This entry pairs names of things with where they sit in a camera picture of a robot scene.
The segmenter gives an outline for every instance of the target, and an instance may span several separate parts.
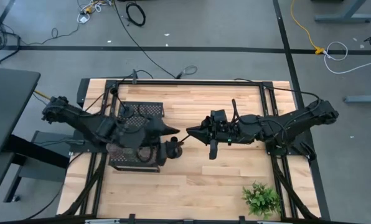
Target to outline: metal mesh basket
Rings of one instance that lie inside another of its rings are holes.
[[[134,113],[132,117],[124,118],[120,116],[121,113],[119,112],[118,117],[132,129],[139,129],[144,126],[148,122],[147,118],[162,118],[164,116],[163,103],[124,101],[123,104],[132,108]],[[109,165],[118,170],[159,172],[159,166],[156,164],[157,147],[159,145],[159,139],[150,146],[140,147],[139,149],[122,148],[114,144],[107,144],[106,149],[110,155]]]

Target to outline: leaves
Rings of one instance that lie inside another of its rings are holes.
[[[249,215],[263,216],[266,220],[273,213],[281,213],[279,196],[275,190],[256,182],[252,183],[252,187],[252,190],[242,187],[242,199],[249,206]]]

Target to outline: wooden tabletop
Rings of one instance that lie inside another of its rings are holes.
[[[105,87],[105,79],[91,79],[84,107],[87,108]],[[273,82],[275,87],[290,88],[289,82]],[[180,129],[179,139],[187,135],[186,128],[197,126],[211,110],[225,109],[227,116],[233,114],[231,99],[236,99],[241,115],[263,115],[260,92],[254,86],[203,86],[203,85],[120,85],[119,96],[123,101],[163,102],[164,122]],[[295,110],[291,92],[275,90],[279,114]],[[97,102],[90,112],[100,110]],[[163,136],[162,141],[171,136]],[[209,160],[209,146],[194,138],[183,145],[178,159],[168,159],[161,172],[123,172],[107,166],[101,191],[99,218],[150,219],[198,219],[247,220],[262,217],[248,215],[248,207],[242,197],[242,187],[251,188],[254,181],[275,189],[270,157],[262,142],[251,145],[227,146],[219,144],[216,160]],[[90,154],[80,156],[68,168],[57,213],[62,213],[77,198],[85,185]],[[320,216],[312,175],[307,159],[288,156],[294,190],[310,211]],[[89,197],[91,212],[94,188]],[[288,195],[284,203],[290,217]],[[279,220],[273,215],[270,220]]]

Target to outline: green plant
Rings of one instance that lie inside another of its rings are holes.
[[[256,182],[252,184],[252,187],[252,191],[242,187],[242,199],[244,199],[249,206],[249,215],[263,215],[263,219],[266,220],[268,217],[272,216],[273,213],[281,213],[279,209],[279,196],[275,190]]]

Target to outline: floor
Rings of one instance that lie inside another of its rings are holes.
[[[9,0],[0,0],[0,14]],[[368,50],[363,40],[371,35],[369,24],[317,24],[313,15],[340,12],[351,1],[343,3],[296,0],[295,16],[311,31],[316,45],[326,47],[341,41],[354,50]],[[129,25],[130,34],[142,46],[183,47],[256,47],[283,48],[271,1],[265,0],[145,0],[138,1],[147,14],[144,27]],[[289,13],[290,0],[279,0],[289,44],[292,49],[311,49],[306,33]],[[125,18],[125,4],[120,13]],[[68,34],[77,27],[78,7],[75,0],[15,1],[4,23],[24,41],[40,42],[50,37],[53,27]],[[371,13],[371,1],[359,10]],[[103,7],[90,21],[69,37],[47,46],[134,46],[111,8]],[[6,55],[0,51],[0,57]],[[240,52],[148,52],[158,64],[177,75],[188,65],[198,66],[194,79],[289,80],[284,54]],[[322,56],[293,55],[302,90],[329,100],[340,113],[331,126],[312,128],[319,168],[331,219],[371,223],[371,105],[347,105],[346,95],[371,94],[371,66],[335,75],[326,70]],[[336,71],[348,70],[371,62],[371,56],[351,55],[343,62],[329,63]],[[0,67],[40,72],[37,89],[48,95],[76,99],[81,78],[123,76],[132,69],[144,69],[155,78],[170,78],[141,52],[86,50],[23,50]],[[305,98],[305,103],[312,99]],[[40,120],[43,104],[32,98],[14,132],[31,139],[34,131],[71,134],[64,124],[47,124]],[[10,174],[4,183],[9,183]],[[18,220],[32,215],[56,194],[62,183],[25,180],[19,187],[22,200],[3,204],[0,199],[0,221]],[[52,216],[57,201],[39,217]]]

